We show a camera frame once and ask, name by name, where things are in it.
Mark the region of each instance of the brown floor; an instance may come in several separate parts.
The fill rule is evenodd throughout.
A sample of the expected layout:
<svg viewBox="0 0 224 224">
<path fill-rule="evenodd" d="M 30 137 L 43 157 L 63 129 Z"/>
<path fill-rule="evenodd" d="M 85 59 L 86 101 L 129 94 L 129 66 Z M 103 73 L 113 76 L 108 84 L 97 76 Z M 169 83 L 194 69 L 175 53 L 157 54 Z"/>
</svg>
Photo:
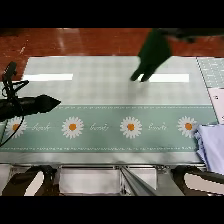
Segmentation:
<svg viewBox="0 0 224 224">
<path fill-rule="evenodd" d="M 138 54 L 150 28 L 18 28 L 0 29 L 0 74 L 17 62 L 17 78 L 31 56 Z M 188 44 L 170 40 L 173 55 L 224 57 L 221 37 L 198 38 Z"/>
</svg>

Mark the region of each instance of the grid pattern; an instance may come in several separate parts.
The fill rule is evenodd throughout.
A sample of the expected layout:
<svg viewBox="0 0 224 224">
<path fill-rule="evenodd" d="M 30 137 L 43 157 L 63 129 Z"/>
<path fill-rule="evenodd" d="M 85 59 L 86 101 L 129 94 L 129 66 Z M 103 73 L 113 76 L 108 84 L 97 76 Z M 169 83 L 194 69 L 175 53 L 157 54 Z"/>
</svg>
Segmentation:
<svg viewBox="0 0 224 224">
<path fill-rule="evenodd" d="M 224 88 L 224 58 L 197 58 L 207 87 Z"/>
<path fill-rule="evenodd" d="M 72 73 L 72 81 L 30 82 L 19 96 L 47 94 L 64 105 L 211 105 L 195 57 L 171 57 L 156 73 L 189 74 L 189 83 L 128 81 L 132 56 L 31 57 L 24 74 Z"/>
</svg>

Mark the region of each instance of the daisy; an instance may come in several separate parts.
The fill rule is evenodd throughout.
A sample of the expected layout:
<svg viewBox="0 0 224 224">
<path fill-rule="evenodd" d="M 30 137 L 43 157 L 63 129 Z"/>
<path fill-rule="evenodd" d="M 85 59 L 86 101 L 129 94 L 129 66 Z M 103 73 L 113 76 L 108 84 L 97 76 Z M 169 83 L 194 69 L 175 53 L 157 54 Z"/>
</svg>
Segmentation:
<svg viewBox="0 0 224 224">
<path fill-rule="evenodd" d="M 79 136 L 82 134 L 83 130 L 83 121 L 79 119 L 78 117 L 69 117 L 66 119 L 65 122 L 63 122 L 62 125 L 62 131 L 64 132 L 63 135 L 65 135 L 66 138 L 70 137 L 75 138 L 76 136 Z"/>
<path fill-rule="evenodd" d="M 195 121 L 194 118 L 185 116 L 179 119 L 177 127 L 179 131 L 182 131 L 182 135 L 192 138 L 197 129 L 197 121 Z"/>
<path fill-rule="evenodd" d="M 134 117 L 126 117 L 123 119 L 120 125 L 120 131 L 123 131 L 123 135 L 126 135 L 126 138 L 135 138 L 141 134 L 142 125 L 138 119 Z"/>
<path fill-rule="evenodd" d="M 19 117 L 15 117 L 11 120 L 8 121 L 7 125 L 6 125 L 6 135 L 12 135 L 16 128 L 19 126 L 20 122 L 21 122 L 22 118 L 19 118 Z M 12 136 L 12 138 L 17 138 L 19 137 L 20 135 L 23 134 L 23 131 L 26 130 L 27 128 L 27 125 L 26 125 L 26 121 L 23 121 L 23 123 L 21 124 L 20 128 L 17 130 L 17 132 Z"/>
</svg>

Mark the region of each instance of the folded cloth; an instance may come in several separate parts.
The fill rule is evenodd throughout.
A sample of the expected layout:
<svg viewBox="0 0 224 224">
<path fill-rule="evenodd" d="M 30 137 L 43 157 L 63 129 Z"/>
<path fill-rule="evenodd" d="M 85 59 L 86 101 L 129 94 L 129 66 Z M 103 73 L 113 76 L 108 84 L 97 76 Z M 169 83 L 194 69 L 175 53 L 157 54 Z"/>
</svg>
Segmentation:
<svg viewBox="0 0 224 224">
<path fill-rule="evenodd" d="M 194 136 L 199 145 L 197 153 L 208 171 L 224 175 L 224 125 L 199 125 Z"/>
</svg>

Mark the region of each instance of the green mat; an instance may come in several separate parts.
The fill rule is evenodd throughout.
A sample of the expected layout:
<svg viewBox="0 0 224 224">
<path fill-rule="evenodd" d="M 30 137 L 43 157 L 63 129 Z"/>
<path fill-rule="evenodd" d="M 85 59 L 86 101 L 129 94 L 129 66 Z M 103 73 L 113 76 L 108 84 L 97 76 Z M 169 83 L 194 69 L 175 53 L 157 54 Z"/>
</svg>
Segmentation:
<svg viewBox="0 0 224 224">
<path fill-rule="evenodd" d="M 8 121 L 3 141 L 20 119 Z M 58 106 L 26 116 L 1 152 L 191 152 L 197 125 L 216 124 L 208 105 Z"/>
</svg>

